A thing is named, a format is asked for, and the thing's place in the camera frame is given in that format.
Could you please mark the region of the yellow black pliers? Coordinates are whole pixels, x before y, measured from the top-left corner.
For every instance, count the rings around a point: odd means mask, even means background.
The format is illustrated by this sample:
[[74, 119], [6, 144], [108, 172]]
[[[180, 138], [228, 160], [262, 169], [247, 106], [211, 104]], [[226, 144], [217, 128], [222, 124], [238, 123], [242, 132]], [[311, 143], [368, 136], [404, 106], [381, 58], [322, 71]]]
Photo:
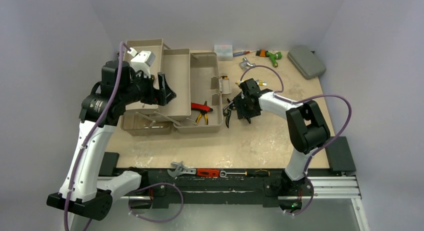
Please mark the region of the yellow black pliers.
[[196, 121], [195, 121], [197, 125], [199, 124], [201, 119], [204, 119], [205, 125], [209, 124], [208, 113], [199, 112], [199, 115], [198, 115], [198, 117], [196, 118]]

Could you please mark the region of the beige plastic tool box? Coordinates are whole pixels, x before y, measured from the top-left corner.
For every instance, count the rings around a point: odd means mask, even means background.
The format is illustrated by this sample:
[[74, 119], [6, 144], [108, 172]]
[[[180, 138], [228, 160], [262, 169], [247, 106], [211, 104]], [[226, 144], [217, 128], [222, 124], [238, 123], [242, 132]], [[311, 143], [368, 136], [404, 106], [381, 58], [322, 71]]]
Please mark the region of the beige plastic tool box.
[[126, 107], [120, 127], [132, 136], [216, 133], [223, 124], [222, 95], [225, 79], [219, 71], [215, 52], [192, 52], [189, 48], [170, 48], [162, 38], [127, 40], [137, 52], [150, 51], [155, 60], [150, 73], [165, 76], [175, 93], [165, 106], [133, 103]]

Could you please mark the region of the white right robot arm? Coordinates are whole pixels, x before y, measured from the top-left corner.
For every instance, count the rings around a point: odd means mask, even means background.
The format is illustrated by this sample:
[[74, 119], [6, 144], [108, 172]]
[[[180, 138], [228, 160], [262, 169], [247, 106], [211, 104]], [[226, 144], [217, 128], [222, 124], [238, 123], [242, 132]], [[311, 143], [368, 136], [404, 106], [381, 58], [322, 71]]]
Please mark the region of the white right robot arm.
[[286, 120], [293, 152], [281, 173], [278, 193], [294, 194], [306, 181], [314, 152], [331, 136], [319, 105], [313, 100], [295, 101], [271, 89], [260, 89], [252, 78], [239, 87], [241, 92], [234, 98], [238, 119], [250, 120], [265, 111]]

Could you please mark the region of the red black folding tool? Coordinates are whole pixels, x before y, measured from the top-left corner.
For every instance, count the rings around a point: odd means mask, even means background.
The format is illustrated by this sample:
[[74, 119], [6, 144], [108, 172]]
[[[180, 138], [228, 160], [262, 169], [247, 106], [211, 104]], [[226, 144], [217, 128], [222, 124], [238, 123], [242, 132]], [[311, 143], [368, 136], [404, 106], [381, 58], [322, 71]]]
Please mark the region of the red black folding tool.
[[199, 104], [194, 102], [190, 104], [190, 109], [193, 111], [201, 112], [201, 113], [211, 113], [214, 111], [213, 108], [209, 107], [206, 104]]

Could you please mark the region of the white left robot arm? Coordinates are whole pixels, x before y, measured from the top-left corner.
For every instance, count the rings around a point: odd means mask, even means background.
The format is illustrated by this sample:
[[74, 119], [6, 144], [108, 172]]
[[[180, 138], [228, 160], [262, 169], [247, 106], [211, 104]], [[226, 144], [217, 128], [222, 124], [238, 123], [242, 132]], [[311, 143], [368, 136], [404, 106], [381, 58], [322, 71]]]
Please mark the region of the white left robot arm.
[[119, 198], [130, 192], [146, 194], [149, 174], [141, 168], [129, 167], [98, 184], [106, 147], [128, 105], [141, 102], [165, 106], [175, 97], [163, 72], [153, 78], [126, 61], [106, 62], [101, 80], [82, 101], [77, 145], [66, 179], [58, 192], [48, 195], [46, 204], [100, 221]]

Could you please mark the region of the black grey pruning shears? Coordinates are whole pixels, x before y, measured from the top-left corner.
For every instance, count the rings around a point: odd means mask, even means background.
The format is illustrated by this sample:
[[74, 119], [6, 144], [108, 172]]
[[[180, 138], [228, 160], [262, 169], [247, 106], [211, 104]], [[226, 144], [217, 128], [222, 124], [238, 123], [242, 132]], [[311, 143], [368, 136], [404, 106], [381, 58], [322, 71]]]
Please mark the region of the black grey pruning shears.
[[236, 110], [236, 105], [233, 100], [230, 100], [229, 98], [226, 100], [228, 104], [222, 109], [222, 114], [225, 117], [225, 126], [229, 129], [232, 111]]

